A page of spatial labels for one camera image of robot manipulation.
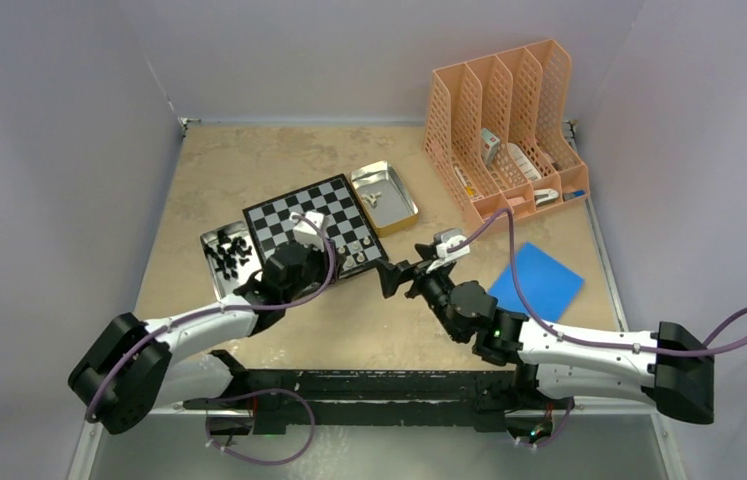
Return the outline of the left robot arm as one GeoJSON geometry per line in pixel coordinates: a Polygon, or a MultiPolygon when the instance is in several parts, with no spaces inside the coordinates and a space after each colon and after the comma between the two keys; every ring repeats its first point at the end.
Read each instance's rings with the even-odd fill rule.
{"type": "Polygon", "coordinates": [[[280,246],[260,272],[232,294],[207,306],[160,319],[115,317],[68,377],[85,404],[85,418],[110,434],[136,426],[153,409],[212,399],[233,409],[246,399],[239,367],[212,353],[231,340],[252,337],[286,312],[323,292],[338,274],[332,241],[280,246]]]}

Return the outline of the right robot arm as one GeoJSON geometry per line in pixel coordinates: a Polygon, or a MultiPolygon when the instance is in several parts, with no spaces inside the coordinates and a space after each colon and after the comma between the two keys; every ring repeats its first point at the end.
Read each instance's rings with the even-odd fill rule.
{"type": "Polygon", "coordinates": [[[656,331],[610,332],[539,322],[504,308],[476,281],[455,283],[456,257],[445,245],[419,245],[418,262],[374,262],[389,298],[402,285],[422,298],[448,337],[474,355],[513,365],[513,399],[525,407],[584,395],[652,405],[674,420],[714,421],[714,357],[684,326],[662,322],[656,331]]]}

